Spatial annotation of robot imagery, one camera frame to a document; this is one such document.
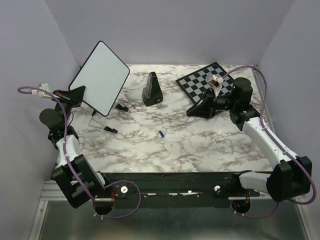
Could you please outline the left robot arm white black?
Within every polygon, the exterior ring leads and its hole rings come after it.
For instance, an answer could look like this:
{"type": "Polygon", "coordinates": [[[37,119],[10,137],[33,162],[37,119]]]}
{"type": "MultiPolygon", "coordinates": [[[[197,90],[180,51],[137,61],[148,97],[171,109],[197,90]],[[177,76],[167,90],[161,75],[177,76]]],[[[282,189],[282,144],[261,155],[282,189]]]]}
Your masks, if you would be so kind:
{"type": "Polygon", "coordinates": [[[41,123],[49,129],[48,139],[59,151],[52,178],[75,209],[96,196],[107,197],[111,191],[111,185],[81,153],[79,136],[68,123],[72,109],[81,106],[85,90],[85,86],[80,86],[69,91],[53,91],[59,103],[39,115],[41,123]]]}

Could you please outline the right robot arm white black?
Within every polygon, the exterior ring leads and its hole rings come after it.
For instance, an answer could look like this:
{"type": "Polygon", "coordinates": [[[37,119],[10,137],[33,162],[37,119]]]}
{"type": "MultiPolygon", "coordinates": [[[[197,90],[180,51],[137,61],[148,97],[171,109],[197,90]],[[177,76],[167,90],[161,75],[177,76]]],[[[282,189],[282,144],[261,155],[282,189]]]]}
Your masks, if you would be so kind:
{"type": "Polygon", "coordinates": [[[250,80],[238,77],[229,95],[218,96],[222,84],[214,75],[208,78],[209,88],[194,106],[187,110],[189,117],[209,119],[217,111],[228,111],[231,121],[262,151],[272,172],[246,171],[230,183],[230,191],[241,196],[248,189],[267,193],[280,203],[310,192],[311,160],[300,157],[286,147],[265,124],[262,114],[252,105],[253,88],[250,80]]]}

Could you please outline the whiteboard with black frame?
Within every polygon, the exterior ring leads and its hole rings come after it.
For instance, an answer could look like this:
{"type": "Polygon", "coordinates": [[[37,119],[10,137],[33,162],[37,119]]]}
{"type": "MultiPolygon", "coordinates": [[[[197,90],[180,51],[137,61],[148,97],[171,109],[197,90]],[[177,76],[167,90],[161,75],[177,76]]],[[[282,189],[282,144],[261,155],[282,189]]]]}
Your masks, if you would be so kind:
{"type": "Polygon", "coordinates": [[[103,41],[99,41],[68,89],[71,91],[85,86],[82,101],[106,117],[129,74],[129,67],[103,41]]]}

